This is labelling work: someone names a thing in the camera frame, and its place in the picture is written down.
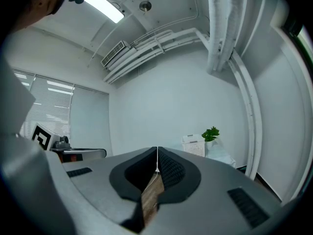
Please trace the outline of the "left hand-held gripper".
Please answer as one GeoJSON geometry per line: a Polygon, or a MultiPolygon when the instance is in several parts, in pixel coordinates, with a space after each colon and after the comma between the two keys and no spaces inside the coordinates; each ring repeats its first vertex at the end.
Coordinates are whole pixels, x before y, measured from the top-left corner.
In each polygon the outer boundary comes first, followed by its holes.
{"type": "Polygon", "coordinates": [[[43,125],[36,123],[31,139],[43,150],[53,151],[62,155],[81,155],[83,159],[105,158],[107,152],[101,148],[72,148],[67,136],[60,136],[43,125]]]}

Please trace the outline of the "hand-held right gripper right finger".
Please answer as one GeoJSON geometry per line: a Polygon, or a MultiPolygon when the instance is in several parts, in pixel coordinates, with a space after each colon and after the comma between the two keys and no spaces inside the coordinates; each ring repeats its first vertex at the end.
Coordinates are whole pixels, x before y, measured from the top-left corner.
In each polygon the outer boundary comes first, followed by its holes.
{"type": "Polygon", "coordinates": [[[269,221],[280,202],[216,160],[160,147],[164,192],[146,235],[243,235],[269,221]]]}

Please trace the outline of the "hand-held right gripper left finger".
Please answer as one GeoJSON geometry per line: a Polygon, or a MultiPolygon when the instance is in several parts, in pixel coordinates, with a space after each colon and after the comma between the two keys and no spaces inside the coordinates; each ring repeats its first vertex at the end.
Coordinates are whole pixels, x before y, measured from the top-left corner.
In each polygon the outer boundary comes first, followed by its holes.
{"type": "Polygon", "coordinates": [[[157,148],[63,165],[77,197],[73,218],[79,235],[157,235],[145,227],[141,195],[157,167],[157,148]]]}

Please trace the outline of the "white plastic basket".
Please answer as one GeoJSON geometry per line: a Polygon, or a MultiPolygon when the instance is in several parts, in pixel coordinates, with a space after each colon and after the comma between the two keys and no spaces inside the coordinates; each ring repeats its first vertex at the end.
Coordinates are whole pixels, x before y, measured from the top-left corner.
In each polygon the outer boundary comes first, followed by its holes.
{"type": "Polygon", "coordinates": [[[205,139],[199,134],[183,136],[182,140],[183,151],[197,156],[205,156],[205,139]]]}

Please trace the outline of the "grey window blinds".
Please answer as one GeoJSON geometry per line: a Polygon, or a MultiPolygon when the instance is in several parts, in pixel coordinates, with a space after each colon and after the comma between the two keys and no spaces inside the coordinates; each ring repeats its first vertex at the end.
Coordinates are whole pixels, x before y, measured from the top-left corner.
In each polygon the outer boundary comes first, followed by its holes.
{"type": "Polygon", "coordinates": [[[35,97],[21,136],[30,138],[39,123],[67,136],[73,148],[102,148],[112,155],[108,94],[21,70],[14,74],[35,97]]]}

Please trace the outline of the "green leafy plant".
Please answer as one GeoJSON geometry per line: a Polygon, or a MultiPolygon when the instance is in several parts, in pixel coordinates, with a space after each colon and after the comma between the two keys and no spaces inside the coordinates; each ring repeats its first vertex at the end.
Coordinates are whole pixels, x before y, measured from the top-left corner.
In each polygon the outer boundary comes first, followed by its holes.
{"type": "Polygon", "coordinates": [[[213,126],[210,129],[207,129],[201,136],[204,138],[205,142],[211,142],[215,140],[219,134],[219,130],[213,126]]]}

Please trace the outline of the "person's white shirt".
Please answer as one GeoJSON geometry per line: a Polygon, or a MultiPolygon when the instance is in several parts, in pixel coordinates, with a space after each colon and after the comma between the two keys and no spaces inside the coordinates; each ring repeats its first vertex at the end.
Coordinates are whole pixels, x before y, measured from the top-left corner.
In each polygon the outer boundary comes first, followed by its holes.
{"type": "Polygon", "coordinates": [[[45,152],[20,136],[34,101],[0,58],[0,235],[76,235],[45,152]]]}

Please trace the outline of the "white air conditioner vent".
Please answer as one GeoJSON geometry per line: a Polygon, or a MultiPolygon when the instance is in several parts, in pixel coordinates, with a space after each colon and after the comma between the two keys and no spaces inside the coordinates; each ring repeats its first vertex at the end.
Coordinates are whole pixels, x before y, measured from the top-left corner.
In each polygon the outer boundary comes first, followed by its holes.
{"type": "Polygon", "coordinates": [[[101,64],[104,68],[110,67],[118,58],[124,55],[131,49],[131,46],[125,42],[120,41],[118,42],[108,53],[107,55],[101,60],[101,64]]]}

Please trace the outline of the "white curved conduit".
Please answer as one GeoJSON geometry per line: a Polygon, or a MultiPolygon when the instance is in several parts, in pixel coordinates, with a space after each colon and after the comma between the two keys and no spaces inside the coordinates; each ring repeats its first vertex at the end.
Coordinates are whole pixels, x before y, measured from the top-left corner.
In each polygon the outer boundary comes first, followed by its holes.
{"type": "Polygon", "coordinates": [[[248,159],[245,175],[254,180],[258,170],[263,141],[262,116],[253,80],[239,54],[234,51],[228,64],[239,85],[248,122],[248,159]]]}

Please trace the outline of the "bundle of white pipes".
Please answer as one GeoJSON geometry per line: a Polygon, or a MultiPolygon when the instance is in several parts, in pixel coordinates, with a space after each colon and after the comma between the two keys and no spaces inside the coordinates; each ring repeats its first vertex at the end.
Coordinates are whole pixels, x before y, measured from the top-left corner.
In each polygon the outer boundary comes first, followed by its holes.
{"type": "Polygon", "coordinates": [[[121,55],[108,68],[109,72],[103,78],[103,81],[112,84],[140,65],[178,47],[200,42],[206,49],[209,49],[209,39],[208,34],[202,33],[194,27],[179,32],[169,32],[158,37],[151,37],[145,44],[133,47],[121,55]]]}

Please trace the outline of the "rectangular ceiling light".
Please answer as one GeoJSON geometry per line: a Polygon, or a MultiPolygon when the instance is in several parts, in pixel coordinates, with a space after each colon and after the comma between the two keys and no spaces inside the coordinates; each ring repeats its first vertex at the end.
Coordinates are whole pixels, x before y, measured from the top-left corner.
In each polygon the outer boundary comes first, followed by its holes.
{"type": "Polygon", "coordinates": [[[107,0],[85,0],[85,2],[100,11],[115,24],[124,18],[124,14],[107,0]]]}

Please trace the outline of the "round metal ceiling fixture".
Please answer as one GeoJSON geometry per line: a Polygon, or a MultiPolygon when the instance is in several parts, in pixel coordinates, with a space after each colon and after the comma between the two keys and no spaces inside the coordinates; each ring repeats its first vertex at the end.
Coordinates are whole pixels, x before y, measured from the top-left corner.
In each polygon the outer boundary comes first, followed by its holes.
{"type": "Polygon", "coordinates": [[[142,1],[139,4],[139,9],[143,12],[148,12],[151,10],[151,8],[152,8],[152,4],[148,0],[142,1]]]}

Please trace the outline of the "white insulated duct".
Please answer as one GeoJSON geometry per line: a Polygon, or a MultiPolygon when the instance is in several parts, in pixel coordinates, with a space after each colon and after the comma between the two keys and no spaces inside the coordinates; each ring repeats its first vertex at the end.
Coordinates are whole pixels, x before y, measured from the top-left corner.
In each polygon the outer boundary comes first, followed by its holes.
{"type": "Polygon", "coordinates": [[[209,42],[207,73],[221,71],[239,36],[245,0],[208,0],[209,42]]]}

